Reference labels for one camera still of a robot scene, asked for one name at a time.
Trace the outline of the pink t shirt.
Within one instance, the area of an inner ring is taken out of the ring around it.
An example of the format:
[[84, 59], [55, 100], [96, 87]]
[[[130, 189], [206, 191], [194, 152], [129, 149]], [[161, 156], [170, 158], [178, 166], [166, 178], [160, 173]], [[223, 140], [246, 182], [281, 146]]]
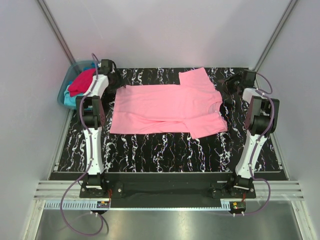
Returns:
[[111, 134], [189, 133], [193, 139], [228, 129], [221, 93], [202, 68], [180, 72], [179, 84], [134, 85], [117, 90]]

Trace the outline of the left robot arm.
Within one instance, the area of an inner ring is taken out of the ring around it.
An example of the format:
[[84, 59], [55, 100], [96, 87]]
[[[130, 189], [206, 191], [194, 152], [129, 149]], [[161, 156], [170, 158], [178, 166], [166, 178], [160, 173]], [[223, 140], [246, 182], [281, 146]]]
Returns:
[[104, 92], [115, 92], [125, 86], [113, 60], [94, 64], [91, 83], [82, 96], [76, 98], [76, 113], [85, 138], [86, 169], [81, 176], [80, 198], [108, 197], [111, 190], [105, 179], [101, 153], [101, 134], [106, 122], [102, 104]]

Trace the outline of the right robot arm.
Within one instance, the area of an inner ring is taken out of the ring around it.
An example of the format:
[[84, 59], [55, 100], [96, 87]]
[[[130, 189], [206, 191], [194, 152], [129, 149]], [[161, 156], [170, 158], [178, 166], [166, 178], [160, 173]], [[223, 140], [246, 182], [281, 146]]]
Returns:
[[254, 191], [254, 169], [263, 145], [272, 134], [278, 122], [280, 100], [271, 98], [270, 91], [255, 87], [256, 77], [262, 75], [256, 71], [245, 69], [225, 79], [226, 91], [237, 93], [249, 103], [244, 126], [246, 141], [240, 160], [232, 177], [227, 181], [226, 192], [232, 198], [241, 198]]

